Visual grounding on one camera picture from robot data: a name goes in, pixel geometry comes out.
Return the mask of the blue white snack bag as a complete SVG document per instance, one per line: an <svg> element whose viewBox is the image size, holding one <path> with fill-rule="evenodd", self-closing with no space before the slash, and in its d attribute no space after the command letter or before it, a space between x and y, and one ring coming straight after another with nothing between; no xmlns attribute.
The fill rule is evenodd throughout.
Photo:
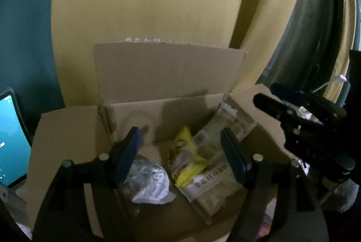
<svg viewBox="0 0 361 242"><path fill-rule="evenodd" d="M137 158L132 163L121 190L132 203L164 205L176 198L169 186L168 174L161 165L147 158Z"/></svg>

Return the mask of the white toast bread bag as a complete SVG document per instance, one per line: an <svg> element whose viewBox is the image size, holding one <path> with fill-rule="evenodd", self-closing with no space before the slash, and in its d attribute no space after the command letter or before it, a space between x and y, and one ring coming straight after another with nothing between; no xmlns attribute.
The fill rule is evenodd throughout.
<svg viewBox="0 0 361 242"><path fill-rule="evenodd" d="M226 199L242 187L235 180L220 142L221 131L229 127L242 141L256 127L253 118L242 109L222 102L213 118L193 137L198 154L208 167L184 188L177 187L190 203L199 205L210 218L224 206Z"/></svg>

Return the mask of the yellow snack packet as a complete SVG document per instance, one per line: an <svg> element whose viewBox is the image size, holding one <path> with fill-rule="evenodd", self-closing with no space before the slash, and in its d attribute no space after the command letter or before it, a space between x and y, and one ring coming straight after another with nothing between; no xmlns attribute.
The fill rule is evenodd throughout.
<svg viewBox="0 0 361 242"><path fill-rule="evenodd" d="M208 167L207 159L198 154L188 126L181 128L168 154L169 173L179 188L188 186L193 179Z"/></svg>

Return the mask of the yellow curtain right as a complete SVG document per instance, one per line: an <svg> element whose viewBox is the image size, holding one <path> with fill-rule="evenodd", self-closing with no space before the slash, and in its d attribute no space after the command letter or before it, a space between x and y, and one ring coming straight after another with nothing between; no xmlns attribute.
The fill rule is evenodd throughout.
<svg viewBox="0 0 361 242"><path fill-rule="evenodd" d="M350 67L349 51L355 42L357 23L357 0L343 0L341 6L340 30L335 43L336 52L328 62L330 78L336 75L346 76Z"/></svg>

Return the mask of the yellow curtain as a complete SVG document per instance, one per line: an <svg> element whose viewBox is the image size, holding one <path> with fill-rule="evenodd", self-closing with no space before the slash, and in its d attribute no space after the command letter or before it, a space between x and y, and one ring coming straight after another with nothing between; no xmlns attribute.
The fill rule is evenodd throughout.
<svg viewBox="0 0 361 242"><path fill-rule="evenodd" d="M67 106L100 103L98 42L171 42L239 48L236 86L253 85L271 59L296 0L52 0L51 36Z"/></svg>
<svg viewBox="0 0 361 242"><path fill-rule="evenodd" d="M330 78L336 75L346 76L350 67L349 51L355 42L357 23L357 0L343 0L341 6L340 30L335 43L336 52L328 62Z"/></svg>

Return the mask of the white desk lamp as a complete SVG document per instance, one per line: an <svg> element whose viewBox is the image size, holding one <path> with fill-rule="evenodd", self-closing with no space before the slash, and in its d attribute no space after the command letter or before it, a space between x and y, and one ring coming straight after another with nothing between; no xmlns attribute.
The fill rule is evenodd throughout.
<svg viewBox="0 0 361 242"><path fill-rule="evenodd" d="M312 91L312 93L318 92L319 90L330 85L331 83L345 83L345 82L347 82L347 78L343 74L338 74L338 75L333 76L328 82L326 82L326 83L322 84L320 87L314 89Z"/></svg>

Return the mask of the brown cardboard box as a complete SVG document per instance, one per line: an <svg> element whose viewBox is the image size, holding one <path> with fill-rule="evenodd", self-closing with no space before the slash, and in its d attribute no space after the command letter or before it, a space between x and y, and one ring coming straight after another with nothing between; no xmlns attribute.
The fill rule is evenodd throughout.
<svg viewBox="0 0 361 242"><path fill-rule="evenodd" d="M32 145L27 213L34 241L88 241L101 235L90 187L77 194L62 182L54 200L45 195L64 160L85 163L109 152L132 127L143 133L141 154L165 161L165 150L183 126L196 133L221 102L244 109L256 127L246 138L266 159L286 163L280 123L257 109L253 96L270 94L263 84L237 89L244 54L232 48L163 43L108 43L94 47L102 102L44 113Z"/></svg>

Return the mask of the tablet with teal screen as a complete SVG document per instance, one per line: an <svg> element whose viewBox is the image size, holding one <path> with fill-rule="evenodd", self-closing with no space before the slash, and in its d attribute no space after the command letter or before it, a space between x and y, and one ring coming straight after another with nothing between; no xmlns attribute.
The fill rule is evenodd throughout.
<svg viewBox="0 0 361 242"><path fill-rule="evenodd" d="M13 187L27 176L32 140L11 89L1 94L0 132L1 184Z"/></svg>

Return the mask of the yellow curtain left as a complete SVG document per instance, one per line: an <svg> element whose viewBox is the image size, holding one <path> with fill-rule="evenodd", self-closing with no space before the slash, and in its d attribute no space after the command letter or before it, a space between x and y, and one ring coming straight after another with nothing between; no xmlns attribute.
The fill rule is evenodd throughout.
<svg viewBox="0 0 361 242"><path fill-rule="evenodd" d="M67 106L100 103L98 42L171 42L239 48L236 86L253 85L271 59L296 0L52 0L51 36Z"/></svg>

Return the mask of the teal curtain left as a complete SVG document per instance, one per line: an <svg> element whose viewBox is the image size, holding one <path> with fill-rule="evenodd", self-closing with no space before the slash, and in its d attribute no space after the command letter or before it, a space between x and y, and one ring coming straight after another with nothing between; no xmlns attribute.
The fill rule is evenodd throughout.
<svg viewBox="0 0 361 242"><path fill-rule="evenodd" d="M1 0L1 91L14 90L26 127L65 106L51 37L51 0Z"/></svg>

